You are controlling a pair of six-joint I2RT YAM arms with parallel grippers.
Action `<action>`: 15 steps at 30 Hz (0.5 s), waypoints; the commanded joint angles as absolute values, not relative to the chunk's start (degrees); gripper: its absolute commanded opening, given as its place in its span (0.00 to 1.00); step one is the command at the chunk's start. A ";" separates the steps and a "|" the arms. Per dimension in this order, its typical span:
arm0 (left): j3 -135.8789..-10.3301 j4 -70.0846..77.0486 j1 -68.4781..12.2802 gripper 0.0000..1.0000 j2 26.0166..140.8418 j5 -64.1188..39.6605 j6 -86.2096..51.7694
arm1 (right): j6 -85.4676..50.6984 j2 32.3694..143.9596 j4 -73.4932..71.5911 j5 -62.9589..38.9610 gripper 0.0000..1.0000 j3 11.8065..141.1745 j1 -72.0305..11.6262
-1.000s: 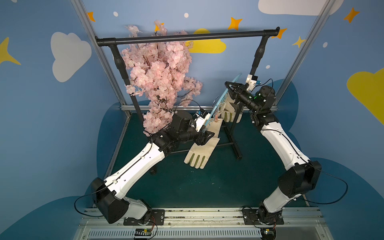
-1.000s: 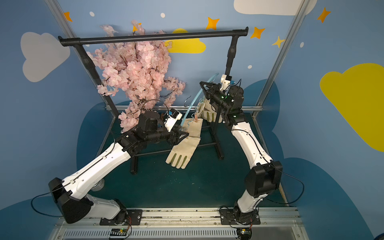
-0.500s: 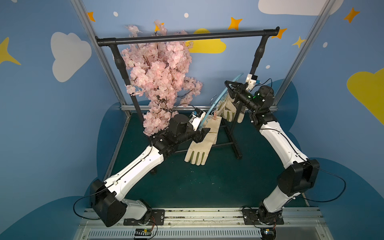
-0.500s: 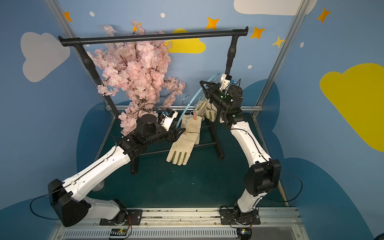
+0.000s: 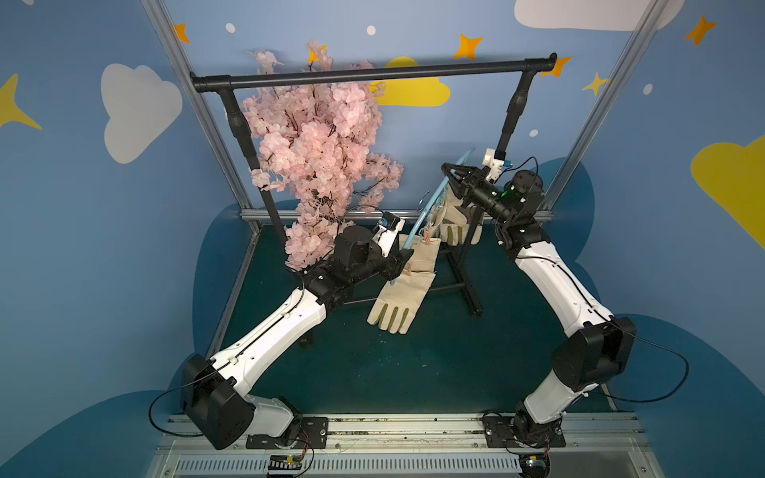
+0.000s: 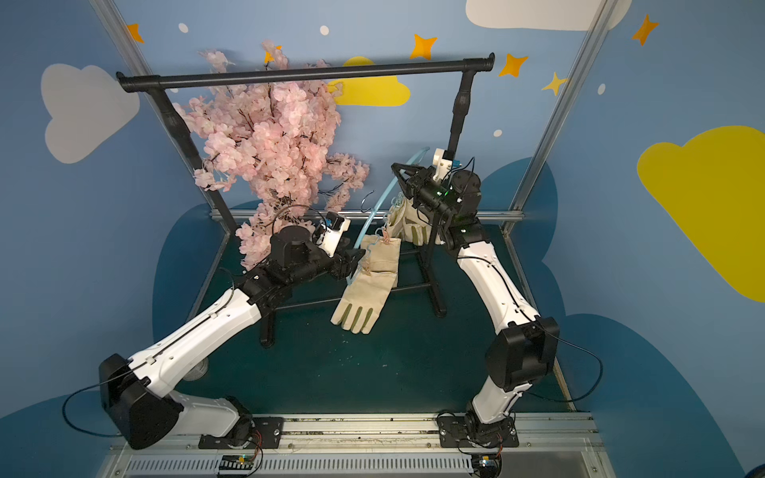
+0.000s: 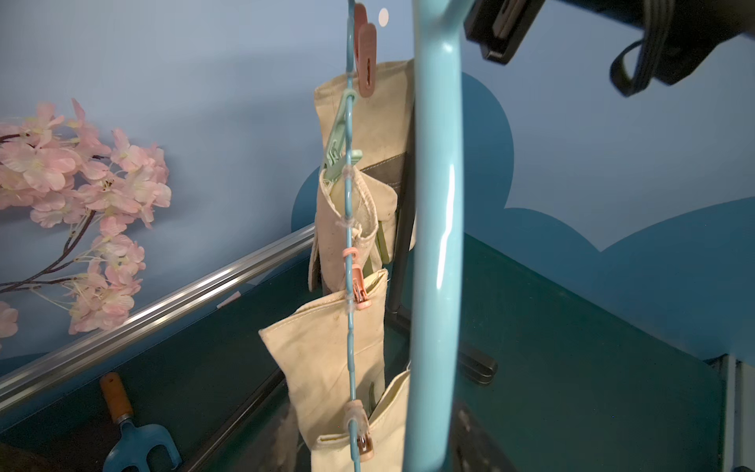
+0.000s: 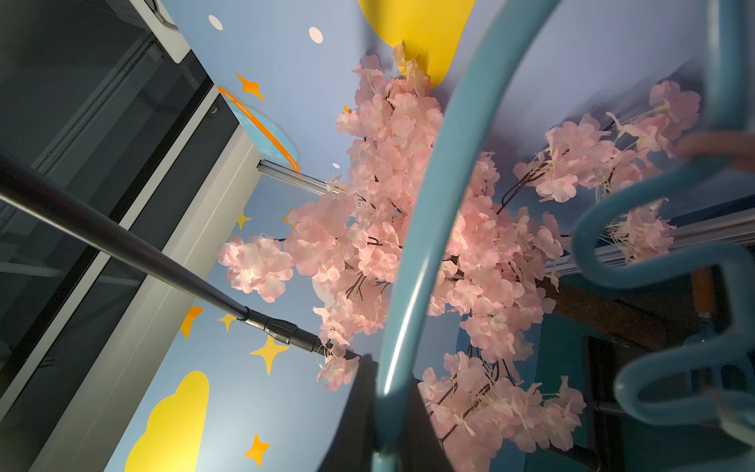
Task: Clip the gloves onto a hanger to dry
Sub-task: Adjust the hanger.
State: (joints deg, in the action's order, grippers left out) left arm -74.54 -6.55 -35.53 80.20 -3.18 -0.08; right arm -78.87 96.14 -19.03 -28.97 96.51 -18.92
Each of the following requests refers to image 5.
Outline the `beige glove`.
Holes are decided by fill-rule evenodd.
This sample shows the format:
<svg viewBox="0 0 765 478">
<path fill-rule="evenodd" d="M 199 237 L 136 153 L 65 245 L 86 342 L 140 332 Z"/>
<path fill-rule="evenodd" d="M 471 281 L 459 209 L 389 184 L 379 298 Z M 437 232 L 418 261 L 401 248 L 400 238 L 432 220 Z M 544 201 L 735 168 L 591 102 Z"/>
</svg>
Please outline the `beige glove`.
<svg viewBox="0 0 765 478">
<path fill-rule="evenodd" d="M 406 273 L 433 273 L 440 249 L 441 240 L 430 237 L 425 239 L 421 236 L 415 236 L 410 244 L 410 249 L 414 251 L 412 257 L 404 266 Z"/>
<path fill-rule="evenodd" d="M 449 186 L 446 187 L 443 201 L 435 209 L 430 228 L 432 236 L 449 246 L 464 244 L 468 238 L 474 211 L 474 206 L 463 207 L 462 200 L 453 194 Z"/>
<path fill-rule="evenodd" d="M 380 291 L 367 323 L 390 334 L 405 335 L 434 282 L 432 272 L 402 273 Z"/>
</svg>

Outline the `light blue wavy clip hanger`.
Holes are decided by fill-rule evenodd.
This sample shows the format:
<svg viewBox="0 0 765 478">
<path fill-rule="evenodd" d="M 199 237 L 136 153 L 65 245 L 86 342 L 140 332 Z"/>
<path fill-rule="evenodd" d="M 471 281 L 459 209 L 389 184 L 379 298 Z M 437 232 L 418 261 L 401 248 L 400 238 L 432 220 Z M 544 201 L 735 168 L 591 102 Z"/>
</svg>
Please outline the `light blue wavy clip hanger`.
<svg viewBox="0 0 765 478">
<path fill-rule="evenodd" d="M 456 165 L 464 165 L 468 159 L 472 156 L 472 153 L 475 151 L 475 147 L 470 147 L 457 161 Z M 418 219 L 416 219 L 416 222 L 414 223 L 414 226 L 412 227 L 412 230 L 410 231 L 410 234 L 408 235 L 408 239 L 404 241 L 404 250 L 410 249 L 410 246 L 412 246 L 412 242 L 414 242 L 414 239 L 416 238 L 416 235 L 418 234 L 418 231 L 426 225 L 426 219 L 430 217 L 430 211 L 438 205 L 438 201 L 440 201 L 444 189 L 446 189 L 448 185 L 448 178 L 446 177 L 446 173 L 443 174 L 444 178 L 442 179 L 441 183 L 436 187 L 436 190 L 432 195 L 430 195 L 430 198 L 428 199 L 428 202 L 426 203 L 426 206 L 422 209 L 422 212 L 420 213 L 420 216 Z"/>
</svg>

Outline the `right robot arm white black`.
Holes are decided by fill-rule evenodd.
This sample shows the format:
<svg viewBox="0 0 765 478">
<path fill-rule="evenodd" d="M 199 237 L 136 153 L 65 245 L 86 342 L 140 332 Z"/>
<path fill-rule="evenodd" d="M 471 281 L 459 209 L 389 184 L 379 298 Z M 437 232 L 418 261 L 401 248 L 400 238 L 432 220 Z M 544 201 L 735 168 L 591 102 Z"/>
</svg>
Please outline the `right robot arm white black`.
<svg viewBox="0 0 765 478">
<path fill-rule="evenodd" d="M 636 326 L 615 318 L 587 291 L 536 220 L 544 196 L 537 172 L 517 171 L 497 188 L 488 168 L 446 163 L 442 171 L 457 198 L 496 220 L 499 244 L 541 292 L 567 337 L 551 356 L 551 372 L 519 404 L 512 422 L 517 440 L 540 447 L 560 434 L 571 404 L 625 371 Z"/>
</svg>

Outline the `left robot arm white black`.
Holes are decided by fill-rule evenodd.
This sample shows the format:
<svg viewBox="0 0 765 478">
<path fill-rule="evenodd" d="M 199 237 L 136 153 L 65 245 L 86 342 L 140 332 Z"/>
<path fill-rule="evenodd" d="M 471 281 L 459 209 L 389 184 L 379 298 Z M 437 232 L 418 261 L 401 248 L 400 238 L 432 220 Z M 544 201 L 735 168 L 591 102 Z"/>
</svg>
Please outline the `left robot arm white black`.
<svg viewBox="0 0 765 478">
<path fill-rule="evenodd" d="M 181 409 L 214 449 L 231 446 L 251 427 L 285 444 L 296 440 L 298 411 L 251 390 L 292 344 L 342 307 L 358 284 L 402 274 L 414 254 L 398 245 L 403 228 L 402 219 L 385 214 L 374 230 L 345 229 L 328 257 L 299 272 L 298 287 L 274 313 L 211 358 L 195 355 L 183 365 Z"/>
</svg>

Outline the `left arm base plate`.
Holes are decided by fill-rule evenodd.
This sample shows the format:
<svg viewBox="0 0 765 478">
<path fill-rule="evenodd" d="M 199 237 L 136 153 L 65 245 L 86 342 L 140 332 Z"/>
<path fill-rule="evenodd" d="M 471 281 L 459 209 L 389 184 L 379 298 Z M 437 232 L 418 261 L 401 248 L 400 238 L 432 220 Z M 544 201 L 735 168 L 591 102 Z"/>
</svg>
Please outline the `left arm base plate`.
<svg viewBox="0 0 765 478">
<path fill-rule="evenodd" d="M 302 416 L 294 418 L 285 432 L 278 437 L 251 434 L 247 436 L 247 449 L 290 449 L 308 443 L 314 449 L 325 449 L 329 435 L 329 418 Z"/>
</svg>

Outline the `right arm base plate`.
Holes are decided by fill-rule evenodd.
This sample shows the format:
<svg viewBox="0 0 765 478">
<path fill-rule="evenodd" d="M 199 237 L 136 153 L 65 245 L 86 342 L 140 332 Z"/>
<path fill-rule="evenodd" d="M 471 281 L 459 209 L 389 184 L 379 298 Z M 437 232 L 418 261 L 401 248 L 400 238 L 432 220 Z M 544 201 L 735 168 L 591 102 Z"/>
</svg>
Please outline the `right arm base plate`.
<svg viewBox="0 0 765 478">
<path fill-rule="evenodd" d="M 503 415 L 488 411 L 482 414 L 480 422 L 489 448 L 563 448 L 566 440 L 563 434 L 563 420 L 536 423 L 525 412 Z"/>
</svg>

